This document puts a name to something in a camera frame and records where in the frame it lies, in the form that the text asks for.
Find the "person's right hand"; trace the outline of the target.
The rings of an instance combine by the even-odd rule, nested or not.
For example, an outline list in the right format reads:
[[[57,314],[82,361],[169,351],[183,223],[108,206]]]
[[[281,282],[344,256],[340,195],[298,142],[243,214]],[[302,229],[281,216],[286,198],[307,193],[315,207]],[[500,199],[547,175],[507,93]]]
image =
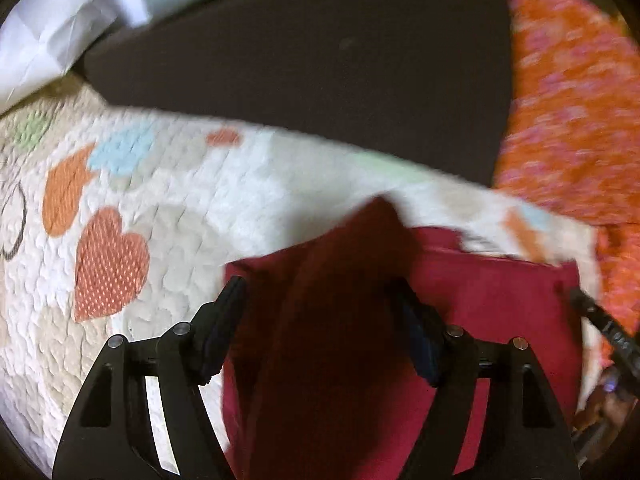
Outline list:
[[[596,422],[607,422],[620,430],[635,403],[634,397],[622,386],[622,373],[611,365],[601,373],[585,407],[576,415],[574,428],[584,431]]]

